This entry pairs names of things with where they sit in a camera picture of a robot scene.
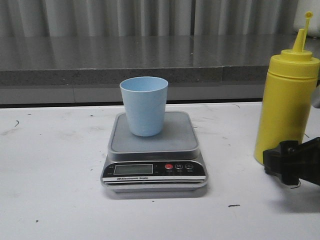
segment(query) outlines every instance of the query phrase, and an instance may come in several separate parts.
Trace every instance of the cup rim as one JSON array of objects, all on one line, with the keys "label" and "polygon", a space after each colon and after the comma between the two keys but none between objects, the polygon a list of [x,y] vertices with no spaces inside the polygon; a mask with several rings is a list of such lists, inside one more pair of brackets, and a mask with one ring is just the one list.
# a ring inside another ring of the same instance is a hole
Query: cup rim
[{"label": "cup rim", "polygon": [[[162,80],[163,82],[165,82],[165,86],[164,87],[161,87],[161,88],[157,88],[157,89],[154,89],[154,90],[148,90],[148,91],[137,91],[137,90],[130,90],[130,89],[127,89],[127,88],[124,88],[122,85],[127,82],[127,81],[131,81],[132,79],[145,79],[145,78],[152,78],[152,79],[159,79],[159,80]],[[120,83],[120,88],[125,90],[125,91],[128,91],[128,92],[135,92],[135,93],[148,93],[148,92],[156,92],[156,91],[159,91],[159,90],[163,90],[165,88],[168,87],[168,81],[165,80],[164,78],[161,78],[161,77],[157,77],[157,76],[135,76],[135,77],[131,77],[131,78],[128,78],[126,80],[123,80],[121,83]]]}]

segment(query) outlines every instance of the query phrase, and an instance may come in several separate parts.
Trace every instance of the table surface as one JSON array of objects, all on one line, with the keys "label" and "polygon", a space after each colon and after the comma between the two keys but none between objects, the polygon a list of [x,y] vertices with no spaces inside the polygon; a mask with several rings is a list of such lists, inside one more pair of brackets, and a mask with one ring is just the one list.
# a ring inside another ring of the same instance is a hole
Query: table surface
[{"label": "table surface", "polygon": [[[260,102],[166,109],[195,127],[209,174],[199,196],[102,187],[123,106],[1,109],[1,239],[319,239],[320,188],[283,185],[253,157]],[[320,135],[319,119],[312,108],[305,141]]]}]

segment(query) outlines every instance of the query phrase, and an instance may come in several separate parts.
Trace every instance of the scale button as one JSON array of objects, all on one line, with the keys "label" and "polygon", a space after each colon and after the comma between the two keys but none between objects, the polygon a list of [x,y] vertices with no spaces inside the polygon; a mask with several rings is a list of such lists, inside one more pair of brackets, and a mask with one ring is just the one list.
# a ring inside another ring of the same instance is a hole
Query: scale button
[{"label": "scale button", "polygon": [[183,169],[184,168],[184,166],[181,163],[177,163],[176,165],[174,165],[174,167],[176,169]]},{"label": "scale button", "polygon": [[185,165],[185,168],[186,168],[186,169],[193,169],[194,166],[193,166],[191,163],[187,163],[187,164]]},{"label": "scale button", "polygon": [[171,163],[167,163],[166,165],[164,165],[165,169],[173,169],[174,166]]}]

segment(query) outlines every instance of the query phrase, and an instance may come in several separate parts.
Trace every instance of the light blue cup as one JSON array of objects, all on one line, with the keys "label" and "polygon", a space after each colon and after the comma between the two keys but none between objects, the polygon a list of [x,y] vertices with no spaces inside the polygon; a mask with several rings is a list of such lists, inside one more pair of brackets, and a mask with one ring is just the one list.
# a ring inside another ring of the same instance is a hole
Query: light blue cup
[{"label": "light blue cup", "polygon": [[168,82],[160,77],[139,76],[120,83],[130,131],[149,137],[164,126]]}]

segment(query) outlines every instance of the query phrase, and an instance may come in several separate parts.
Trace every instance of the electronic scale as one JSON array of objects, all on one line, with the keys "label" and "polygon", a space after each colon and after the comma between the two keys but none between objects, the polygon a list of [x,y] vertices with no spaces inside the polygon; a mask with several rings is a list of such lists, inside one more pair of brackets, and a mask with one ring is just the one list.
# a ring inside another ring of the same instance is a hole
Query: electronic scale
[{"label": "electronic scale", "polygon": [[101,174],[115,192],[192,191],[208,173],[189,115],[167,111],[163,130],[142,137],[129,130],[125,113],[116,116]]}]

